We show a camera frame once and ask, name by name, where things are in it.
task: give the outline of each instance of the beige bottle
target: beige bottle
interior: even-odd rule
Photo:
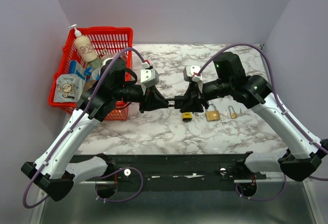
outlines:
[[[87,36],[82,35],[81,31],[76,28],[77,24],[73,24],[69,28],[74,28],[74,34],[76,39],[74,45],[77,48],[77,52],[86,63],[92,62],[98,58],[98,54],[92,46],[91,41]]]

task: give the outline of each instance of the red basket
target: red basket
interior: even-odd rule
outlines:
[[[79,28],[81,33],[91,40],[94,49],[98,54],[107,48],[112,54],[119,52],[126,47],[132,47],[133,31],[131,28],[114,28],[114,27],[91,27],[91,28]],[[73,42],[75,40],[74,30],[72,29],[66,40],[66,44],[63,47],[63,56],[60,62],[57,73],[53,77],[53,84],[51,88],[51,93],[49,95],[48,103],[52,107],[59,107],[65,110],[67,113],[72,114],[73,110],[76,108],[76,103],[55,103],[53,101],[56,81],[61,74],[68,74],[70,69],[71,60],[77,60],[84,68],[87,64],[79,57],[76,47]],[[132,68],[132,53],[128,53],[127,67]],[[126,75],[126,80],[130,80],[131,76]],[[116,107],[122,108],[126,105],[123,101],[117,102]],[[113,110],[109,113],[105,120],[127,120],[128,119],[129,107],[122,110]]]

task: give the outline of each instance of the key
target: key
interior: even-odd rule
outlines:
[[[230,113],[230,117],[231,119],[235,119],[237,118],[237,113],[235,112],[235,109],[234,107],[232,107],[231,105],[228,106],[228,110],[229,110],[229,113]]]
[[[213,106],[214,110],[212,110],[212,111],[206,110],[206,119],[207,119],[207,121],[220,120],[221,119],[220,113],[216,109],[215,105],[210,104],[210,106]]]

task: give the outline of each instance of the marble surface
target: marble surface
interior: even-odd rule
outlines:
[[[202,66],[225,45],[135,45],[159,73],[159,91],[165,97],[182,95],[188,83],[182,71],[186,65]],[[260,55],[253,49],[237,47],[246,74],[265,75]],[[139,75],[140,59],[133,55],[133,70]],[[217,78],[213,64],[203,72],[205,82]],[[83,142],[78,154],[210,154],[273,152],[286,148],[279,136],[253,111],[231,97],[210,101],[221,120],[207,122],[205,114],[193,115],[184,123],[173,108],[139,113],[132,104],[128,121],[104,121]],[[228,106],[238,114],[231,119]]]

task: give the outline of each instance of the gray wall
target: gray wall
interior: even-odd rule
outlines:
[[[20,168],[46,150],[62,125],[64,113],[47,99],[69,23],[57,0],[0,0],[0,10],[0,223],[28,223],[28,179]]]
[[[135,43],[264,43],[289,0],[58,0],[70,23],[132,27]]]
[[[278,92],[315,134],[328,138],[328,0],[291,0],[266,42]],[[325,158],[314,175],[328,178]],[[315,182],[328,223],[327,182]]]

